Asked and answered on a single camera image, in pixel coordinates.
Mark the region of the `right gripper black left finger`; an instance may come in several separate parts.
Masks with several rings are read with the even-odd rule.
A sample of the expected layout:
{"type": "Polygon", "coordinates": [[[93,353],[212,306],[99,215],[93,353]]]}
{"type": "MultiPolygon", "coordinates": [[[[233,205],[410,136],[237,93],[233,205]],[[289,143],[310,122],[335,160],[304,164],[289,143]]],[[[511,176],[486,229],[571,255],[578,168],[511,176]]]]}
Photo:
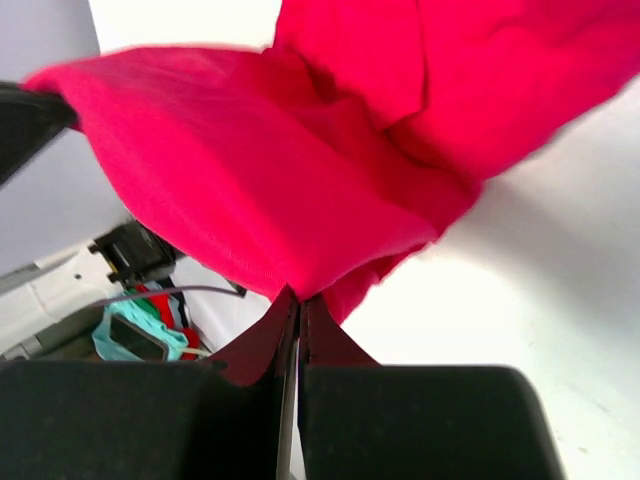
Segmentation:
{"type": "Polygon", "coordinates": [[[256,384],[272,368],[284,371],[293,344],[295,294],[284,287],[267,312],[251,327],[209,358],[224,379],[239,387],[256,384]]]}

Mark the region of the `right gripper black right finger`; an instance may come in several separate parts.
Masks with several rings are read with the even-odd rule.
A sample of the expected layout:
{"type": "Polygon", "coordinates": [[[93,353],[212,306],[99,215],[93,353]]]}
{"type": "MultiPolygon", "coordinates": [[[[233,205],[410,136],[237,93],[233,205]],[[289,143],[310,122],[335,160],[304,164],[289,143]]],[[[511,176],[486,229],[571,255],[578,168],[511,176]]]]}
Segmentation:
{"type": "Polygon", "coordinates": [[[312,367],[379,367],[331,316],[320,295],[300,311],[300,358],[312,367]]]}

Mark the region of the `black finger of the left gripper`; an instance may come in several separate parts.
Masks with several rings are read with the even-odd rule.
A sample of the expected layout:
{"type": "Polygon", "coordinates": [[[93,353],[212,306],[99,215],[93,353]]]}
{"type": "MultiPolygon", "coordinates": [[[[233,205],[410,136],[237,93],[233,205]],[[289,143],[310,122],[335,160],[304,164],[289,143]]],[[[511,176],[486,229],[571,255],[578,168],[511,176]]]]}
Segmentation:
{"type": "Polygon", "coordinates": [[[76,122],[76,112],[60,96],[30,92],[17,83],[2,82],[1,186],[76,122]]]}

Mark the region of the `red t shirt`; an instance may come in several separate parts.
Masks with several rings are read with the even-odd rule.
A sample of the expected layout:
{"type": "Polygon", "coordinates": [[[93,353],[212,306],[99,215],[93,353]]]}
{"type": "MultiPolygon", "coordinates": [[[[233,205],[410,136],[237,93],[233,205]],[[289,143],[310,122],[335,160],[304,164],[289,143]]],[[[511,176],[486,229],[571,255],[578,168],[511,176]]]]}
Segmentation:
{"type": "Polygon", "coordinates": [[[145,226],[342,321],[638,71],[635,1],[286,1],[260,52],[136,48],[25,86],[75,110],[145,226]]]}

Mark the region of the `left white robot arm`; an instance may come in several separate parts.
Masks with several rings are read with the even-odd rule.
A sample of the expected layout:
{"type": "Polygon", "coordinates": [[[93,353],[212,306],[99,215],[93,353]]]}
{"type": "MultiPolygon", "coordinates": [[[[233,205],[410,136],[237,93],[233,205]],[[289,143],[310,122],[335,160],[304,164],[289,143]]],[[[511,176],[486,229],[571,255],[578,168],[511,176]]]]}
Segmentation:
{"type": "MultiPolygon", "coordinates": [[[[59,96],[1,84],[1,184],[76,121],[59,96]]],[[[27,359],[43,349],[39,334],[84,308],[149,281],[162,280],[182,256],[135,220],[1,278],[1,358],[27,359]]]]}

